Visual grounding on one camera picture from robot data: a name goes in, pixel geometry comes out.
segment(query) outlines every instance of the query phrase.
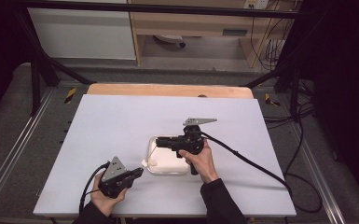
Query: hand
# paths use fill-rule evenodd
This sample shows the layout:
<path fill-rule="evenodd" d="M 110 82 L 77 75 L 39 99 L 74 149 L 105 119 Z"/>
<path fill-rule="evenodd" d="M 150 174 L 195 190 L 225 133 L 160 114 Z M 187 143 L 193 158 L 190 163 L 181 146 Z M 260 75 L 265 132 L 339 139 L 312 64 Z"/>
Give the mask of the hand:
<path fill-rule="evenodd" d="M 212 150 L 204 139 L 204 148 L 198 155 L 193 155 L 188 151 L 179 150 L 179 154 L 186 159 L 188 164 L 193 164 L 197 172 L 199 172 L 201 180 L 209 184 L 219 178 L 214 168 L 214 159 L 212 158 Z"/>
<path fill-rule="evenodd" d="M 97 208 L 107 217 L 109 217 L 112 214 L 113 208 L 118 204 L 119 202 L 123 201 L 125 199 L 125 195 L 127 192 L 127 189 L 122 190 L 119 195 L 116 197 L 116 199 L 109 198 L 103 195 L 103 193 L 98 190 L 98 185 L 100 184 L 101 177 L 103 176 L 103 173 L 100 173 L 95 176 L 94 179 L 94 186 L 92 190 L 97 190 L 95 192 L 92 192 L 91 194 L 91 201 L 97 206 Z"/>

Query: wooden edge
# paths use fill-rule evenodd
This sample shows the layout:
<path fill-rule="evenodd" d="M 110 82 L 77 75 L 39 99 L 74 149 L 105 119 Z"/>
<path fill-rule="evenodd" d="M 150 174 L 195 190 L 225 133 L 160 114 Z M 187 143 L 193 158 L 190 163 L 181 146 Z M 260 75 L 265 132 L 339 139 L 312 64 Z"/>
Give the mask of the wooden edge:
<path fill-rule="evenodd" d="M 145 95 L 145 96 L 191 96 L 213 98 L 253 99 L 249 88 L 226 86 L 186 86 L 161 84 L 92 84 L 87 94 L 95 95 Z"/>

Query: gray floor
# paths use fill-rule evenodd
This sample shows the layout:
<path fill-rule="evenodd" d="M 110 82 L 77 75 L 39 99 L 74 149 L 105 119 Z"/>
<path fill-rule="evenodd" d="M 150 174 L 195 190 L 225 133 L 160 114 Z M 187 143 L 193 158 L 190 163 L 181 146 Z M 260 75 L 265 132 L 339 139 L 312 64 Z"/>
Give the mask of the gray floor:
<path fill-rule="evenodd" d="M 193 39 L 194 42 L 191 42 L 191 39 L 187 41 L 186 48 L 190 48 L 192 43 L 194 45 L 200 43 L 199 37 L 194 37 Z M 113 65 L 111 64 L 112 66 L 101 66 L 102 68 L 98 69 L 91 68 L 91 66 L 78 66 L 75 70 L 82 76 L 98 80 L 99 82 L 237 86 L 260 76 L 260 73 L 252 70 L 247 70 L 246 74 L 244 74 L 243 70 L 245 68 L 240 66 L 231 70 L 224 68 L 224 65 L 232 68 L 234 63 L 238 61 L 244 62 L 245 57 L 241 55 L 241 51 L 234 43 L 235 41 L 227 40 L 226 42 L 219 40 L 219 43 L 216 43 L 216 41 L 215 39 L 207 39 L 202 42 L 215 43 L 214 45 L 220 46 L 221 49 L 213 48 L 212 51 L 203 48 L 197 51 L 187 49 L 189 51 L 188 55 L 185 55 L 184 52 L 179 55 L 166 50 L 166 48 L 178 47 L 157 43 L 153 38 L 149 38 L 146 40 L 144 52 L 146 60 L 144 60 L 144 65 L 140 67 L 125 65 L 114 66 L 115 68 L 112 68 Z M 203 60 L 200 61 L 200 57 L 208 58 L 206 55 L 213 55 L 213 53 L 219 50 L 226 50 L 224 53 L 221 53 L 221 55 L 227 56 L 226 59 L 223 59 L 223 56 L 217 55 L 214 58 L 218 61 L 222 60 L 220 63 L 213 61 L 207 64 L 206 60 L 205 65 L 199 66 L 200 63 L 198 62 L 203 63 Z M 191 55 L 195 55 L 193 60 L 188 59 Z M 173 69 L 175 64 L 180 64 L 176 61 L 177 58 L 175 57 L 183 59 L 182 62 L 186 66 L 181 68 L 182 71 Z M 60 77 L 64 80 L 63 83 L 66 84 L 54 89 L 44 116 L 36 126 L 32 137 L 0 193 L 0 218 L 10 218 L 9 222 L 20 221 L 20 223 L 25 223 L 24 220 L 31 220 L 30 223 L 36 223 L 48 221 L 46 218 L 35 216 L 32 213 L 37 201 L 36 194 L 43 188 L 49 170 L 61 148 L 60 142 L 65 138 L 64 130 L 70 128 L 68 121 L 72 120 L 81 95 L 87 91 L 87 86 L 78 86 L 71 104 L 64 104 L 66 94 L 70 90 L 70 87 L 67 87 L 67 85 L 72 83 L 72 79 L 62 74 L 60 74 Z M 0 165 L 4 162 L 29 118 L 32 99 L 30 80 L 29 67 L 23 66 L 17 69 L 14 80 L 0 102 Z M 268 86 L 272 85 L 274 81 L 272 79 L 265 83 L 263 86 L 267 87 L 266 89 L 256 89 L 254 91 L 255 98 L 259 100 L 264 116 L 284 117 L 285 112 L 282 106 L 267 105 L 264 101 L 265 93 L 263 91 L 270 90 Z M 324 177 L 345 220 L 348 223 L 359 223 L 359 187 L 356 185 L 350 171 L 344 163 L 332 159 L 330 146 L 324 137 L 324 132 L 317 118 L 308 117 L 304 119 L 304 130 L 312 153 L 323 170 Z M 290 125 L 284 125 L 280 128 L 269 130 L 269 134 L 279 163 L 284 169 L 297 146 L 293 129 Z M 291 172 L 311 181 L 309 171 L 301 155 L 296 158 Z M 287 181 L 293 188 L 295 203 L 307 208 L 313 208 L 317 205 L 317 198 L 308 186 L 290 177 Z M 330 223 L 324 209 L 316 214 L 297 212 L 296 217 L 288 218 L 289 223 Z M 257 218 L 255 221 L 259 223 L 283 222 L 281 218 Z"/>

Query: table surface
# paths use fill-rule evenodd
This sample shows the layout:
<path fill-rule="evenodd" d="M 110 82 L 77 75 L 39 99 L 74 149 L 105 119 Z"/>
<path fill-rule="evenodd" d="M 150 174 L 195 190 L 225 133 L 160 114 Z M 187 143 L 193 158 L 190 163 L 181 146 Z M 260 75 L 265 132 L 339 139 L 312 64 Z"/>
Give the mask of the table surface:
<path fill-rule="evenodd" d="M 35 207 L 37 215 L 77 216 L 83 188 L 98 166 L 115 156 L 127 169 L 141 166 L 149 140 L 155 135 L 183 134 L 182 123 L 188 117 L 216 118 L 217 122 L 203 124 L 201 129 L 283 177 L 257 100 L 91 94 L 82 98 Z M 296 215 L 287 190 L 278 181 L 218 144 L 210 142 L 210 146 L 217 172 L 246 216 Z M 200 177 L 189 172 L 161 176 L 145 169 L 114 214 L 119 217 L 202 217 L 206 208 L 200 186 Z"/>

